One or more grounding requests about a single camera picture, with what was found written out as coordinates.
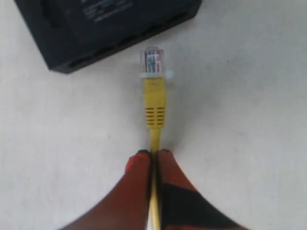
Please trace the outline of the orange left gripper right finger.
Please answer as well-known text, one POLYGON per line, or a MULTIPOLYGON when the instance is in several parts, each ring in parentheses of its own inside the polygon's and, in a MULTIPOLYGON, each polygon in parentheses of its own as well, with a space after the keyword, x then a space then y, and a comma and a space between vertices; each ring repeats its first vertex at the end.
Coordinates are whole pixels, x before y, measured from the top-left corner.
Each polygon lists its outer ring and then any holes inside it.
POLYGON ((208 202, 193 186, 174 155, 158 153, 163 230, 244 230, 208 202))

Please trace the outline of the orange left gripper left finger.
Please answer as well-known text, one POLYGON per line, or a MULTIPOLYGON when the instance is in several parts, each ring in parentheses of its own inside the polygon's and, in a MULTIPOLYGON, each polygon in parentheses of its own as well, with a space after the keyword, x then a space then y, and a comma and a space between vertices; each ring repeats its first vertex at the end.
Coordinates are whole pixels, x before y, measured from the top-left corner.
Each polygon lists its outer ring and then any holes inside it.
POLYGON ((129 158, 125 173, 96 206, 64 230, 144 230, 149 211, 151 158, 140 150, 129 158))

